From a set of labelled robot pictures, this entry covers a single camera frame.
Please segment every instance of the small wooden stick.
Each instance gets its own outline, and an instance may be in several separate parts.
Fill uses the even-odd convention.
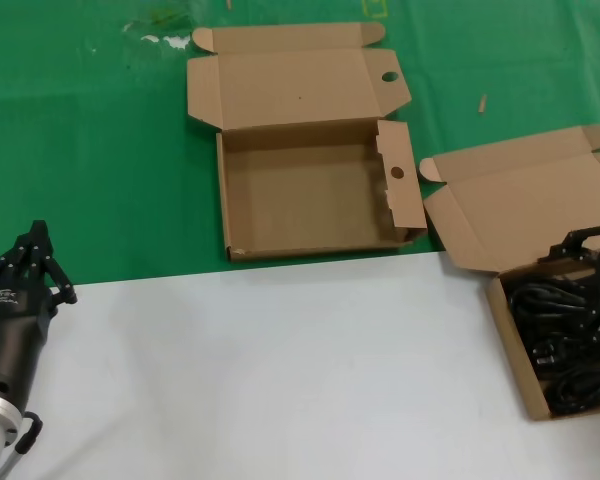
[[[480,115],[484,114],[484,111],[487,109],[487,94],[483,94],[480,99],[480,106],[478,107],[478,113]]]

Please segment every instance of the box lid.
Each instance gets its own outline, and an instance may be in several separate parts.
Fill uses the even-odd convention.
[[[600,225],[599,148],[600,125],[591,125],[424,159],[421,175],[446,182],[424,205],[452,261],[502,272]]]
[[[379,23],[198,28],[217,55],[187,64],[189,115],[236,130],[381,118],[411,100]]]

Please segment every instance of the black cable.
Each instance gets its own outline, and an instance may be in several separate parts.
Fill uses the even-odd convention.
[[[44,425],[42,420],[40,420],[40,417],[33,412],[25,412],[23,417],[31,420],[31,426],[29,427],[29,431],[22,435],[14,447],[14,450],[20,455],[25,455],[31,450],[31,447],[36,443],[38,435],[40,435],[42,426]]]
[[[549,408],[557,415],[571,415],[600,406],[600,367],[576,367],[545,390]]]
[[[527,275],[505,286],[509,307],[552,413],[600,406],[600,289],[578,280]]]

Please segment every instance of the cardboard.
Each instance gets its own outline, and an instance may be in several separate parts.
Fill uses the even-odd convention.
[[[533,420],[554,417],[509,311],[503,285],[583,264],[536,261],[571,230],[600,225],[600,125],[573,127],[438,155],[421,175],[446,182],[424,202],[455,265],[497,273],[487,289],[513,376]],[[600,238],[587,242],[599,248]],[[600,408],[580,415],[600,413]]]
[[[189,114],[217,134],[231,259],[397,248],[426,231],[395,52],[378,23],[199,28]]]

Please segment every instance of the white table surface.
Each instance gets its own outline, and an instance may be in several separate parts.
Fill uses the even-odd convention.
[[[600,480],[600,415],[527,420],[444,254],[88,285],[13,479]]]

